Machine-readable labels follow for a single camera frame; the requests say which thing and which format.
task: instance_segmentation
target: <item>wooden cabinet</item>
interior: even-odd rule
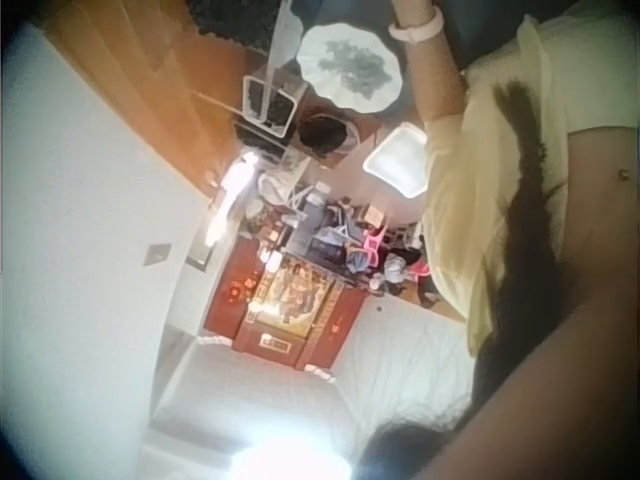
[[[245,49],[197,33],[184,0],[57,0],[49,41],[122,119],[208,196],[238,155]]]

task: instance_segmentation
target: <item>dark hair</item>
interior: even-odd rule
[[[448,435],[414,422],[379,428],[360,457],[352,480],[408,480],[445,446]]]
[[[414,423],[378,430],[356,468],[356,480],[410,480],[462,430],[476,412],[566,315],[560,266],[551,247],[551,214],[543,190],[546,153],[528,90],[512,82],[496,88],[498,107],[514,130],[520,149],[521,178],[505,211],[505,275],[494,285],[485,269],[493,332],[484,341],[474,368],[471,405],[450,431]]]

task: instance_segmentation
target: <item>framed picture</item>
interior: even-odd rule
[[[286,257],[273,275],[264,298],[254,297],[255,320],[298,337],[306,337],[333,279]]]

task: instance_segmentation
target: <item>decorative plate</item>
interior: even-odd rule
[[[346,23],[310,29],[296,58],[302,78],[340,108],[379,112],[402,89],[395,54],[375,34]]]

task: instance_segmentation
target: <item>red cabinet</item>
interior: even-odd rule
[[[320,368],[331,368],[367,295],[367,292],[353,288],[342,291],[307,363]]]
[[[223,337],[236,337],[247,313],[247,300],[251,300],[264,272],[258,248],[257,240],[238,236],[209,307],[205,329]]]
[[[261,322],[256,315],[248,314],[249,301],[264,300],[274,274],[264,273],[264,265],[257,256],[258,246],[257,241],[238,238],[211,303],[205,328],[233,340],[233,349],[238,352],[296,370],[304,370],[309,364],[330,369],[367,293],[330,279],[331,287],[307,333],[296,335]]]

